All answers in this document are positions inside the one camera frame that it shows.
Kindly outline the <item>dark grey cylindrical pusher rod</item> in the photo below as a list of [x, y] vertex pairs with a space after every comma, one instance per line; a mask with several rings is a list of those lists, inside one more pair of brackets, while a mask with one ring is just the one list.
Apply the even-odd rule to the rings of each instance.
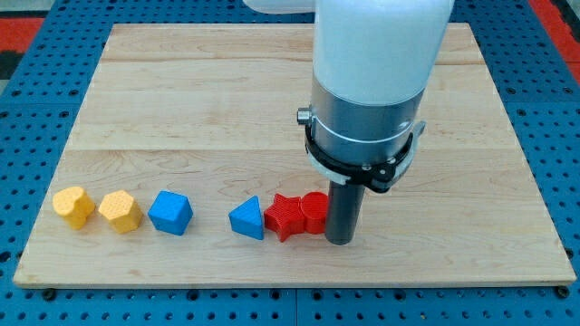
[[334, 245], [346, 245], [353, 239], [365, 187], [330, 182], [325, 237]]

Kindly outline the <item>black clamp ring mount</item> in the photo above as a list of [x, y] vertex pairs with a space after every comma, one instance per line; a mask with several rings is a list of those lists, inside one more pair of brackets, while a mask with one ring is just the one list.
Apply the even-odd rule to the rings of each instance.
[[363, 186], [380, 194], [388, 192], [408, 171], [426, 127], [424, 120], [414, 124], [402, 149], [386, 161], [374, 165], [352, 165], [330, 157], [314, 142], [311, 135], [314, 117], [309, 108], [299, 108], [296, 120], [299, 125], [304, 125], [307, 157], [320, 174], [340, 186]]

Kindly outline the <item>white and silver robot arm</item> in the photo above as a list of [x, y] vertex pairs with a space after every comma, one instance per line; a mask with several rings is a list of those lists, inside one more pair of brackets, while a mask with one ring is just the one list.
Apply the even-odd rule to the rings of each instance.
[[416, 121], [454, 0], [244, 0], [264, 14], [314, 14], [310, 104], [297, 112], [312, 165], [329, 181], [325, 237], [353, 239], [366, 189], [409, 169]]

